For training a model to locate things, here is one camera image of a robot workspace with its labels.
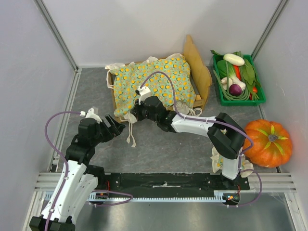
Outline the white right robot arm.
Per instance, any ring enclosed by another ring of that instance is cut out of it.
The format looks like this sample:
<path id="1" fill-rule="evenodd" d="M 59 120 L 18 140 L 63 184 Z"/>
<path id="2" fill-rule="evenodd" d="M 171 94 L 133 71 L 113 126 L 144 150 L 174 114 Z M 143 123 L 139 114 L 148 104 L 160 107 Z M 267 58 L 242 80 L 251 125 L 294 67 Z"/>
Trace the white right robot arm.
<path id="1" fill-rule="evenodd" d="M 189 116 L 166 109 L 156 96 L 151 96 L 141 102 L 136 100 L 120 119 L 132 124 L 149 119 L 165 132 L 191 133 L 209 138 L 223 157 L 221 186 L 229 190 L 237 185 L 240 156 L 244 153 L 243 146 L 248 135 L 226 113 L 213 117 Z"/>

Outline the wooden pet bed frame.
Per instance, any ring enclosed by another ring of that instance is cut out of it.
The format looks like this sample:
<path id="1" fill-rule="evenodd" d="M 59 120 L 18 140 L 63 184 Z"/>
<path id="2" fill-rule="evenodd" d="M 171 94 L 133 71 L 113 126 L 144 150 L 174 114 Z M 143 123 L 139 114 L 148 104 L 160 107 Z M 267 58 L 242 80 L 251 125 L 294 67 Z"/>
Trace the wooden pet bed frame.
<path id="1" fill-rule="evenodd" d="M 212 80 L 211 80 L 210 72 L 208 68 L 205 66 L 202 60 L 202 57 L 199 53 L 199 50 L 197 46 L 194 44 L 193 39 L 190 35 L 186 36 L 186 40 L 183 46 L 183 51 L 180 54 L 182 54 L 185 57 L 185 60 L 188 62 L 191 68 L 190 81 L 191 83 L 192 81 L 195 82 L 198 88 L 199 94 L 200 94 L 196 96 L 195 102 L 193 104 L 193 108 L 200 107 L 201 109 L 204 109 L 207 103 L 208 97 L 209 97 L 209 88 L 212 84 Z M 107 82 L 110 81 L 111 83 L 113 83 L 114 79 L 115 79 L 115 76 L 107 72 L 106 81 Z M 113 106 L 115 110 L 116 105 L 115 105 L 115 99 L 114 99 L 114 94 L 113 94 L 112 89 L 111 89 L 111 92 L 112 92 Z M 124 122 L 123 120 L 117 117 L 116 117 L 116 120 L 118 122 Z"/>

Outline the lemon print cushion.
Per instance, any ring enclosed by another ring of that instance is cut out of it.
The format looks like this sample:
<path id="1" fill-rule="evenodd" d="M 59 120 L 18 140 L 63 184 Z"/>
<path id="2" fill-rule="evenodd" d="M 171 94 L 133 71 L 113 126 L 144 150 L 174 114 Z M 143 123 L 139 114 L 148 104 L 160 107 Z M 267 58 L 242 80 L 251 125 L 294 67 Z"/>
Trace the lemon print cushion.
<path id="1" fill-rule="evenodd" d="M 157 96 L 164 107 L 169 108 L 174 104 L 174 87 L 177 109 L 187 113 L 196 99 L 193 86 L 190 81 L 191 68 L 185 57 L 175 53 L 165 59 L 149 57 L 146 61 L 138 64 L 131 62 L 126 65 L 114 63 L 107 65 L 105 69 L 114 75 L 114 82 L 107 82 L 108 88 L 113 90 L 115 99 L 114 115 L 122 118 L 138 99 L 135 90 L 143 82 L 153 96 Z"/>

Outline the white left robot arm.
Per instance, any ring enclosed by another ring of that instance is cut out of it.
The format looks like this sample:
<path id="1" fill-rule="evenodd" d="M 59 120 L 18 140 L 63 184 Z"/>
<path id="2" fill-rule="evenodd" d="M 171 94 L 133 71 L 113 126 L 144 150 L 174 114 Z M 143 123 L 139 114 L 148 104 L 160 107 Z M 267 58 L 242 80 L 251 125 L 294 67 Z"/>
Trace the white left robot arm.
<path id="1" fill-rule="evenodd" d="M 29 226 L 33 231 L 73 231 L 79 213 L 89 195 L 105 185 L 103 167 L 90 165 L 95 147 L 121 134 L 125 125 L 109 115 L 87 116 L 78 126 L 66 150 L 64 167 L 56 188 L 41 214 L 33 216 Z"/>

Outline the white front rope tie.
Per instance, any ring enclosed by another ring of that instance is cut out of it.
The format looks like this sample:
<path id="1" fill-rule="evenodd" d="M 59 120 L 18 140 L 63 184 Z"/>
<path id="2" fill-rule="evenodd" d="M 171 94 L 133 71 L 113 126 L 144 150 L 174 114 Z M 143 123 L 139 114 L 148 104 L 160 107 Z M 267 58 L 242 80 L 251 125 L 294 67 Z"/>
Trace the white front rope tie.
<path id="1" fill-rule="evenodd" d="M 135 138 L 133 136 L 133 124 L 131 122 L 128 123 L 128 137 L 126 139 L 126 142 L 128 144 L 131 143 L 132 148 L 136 147 L 136 141 L 135 141 Z"/>

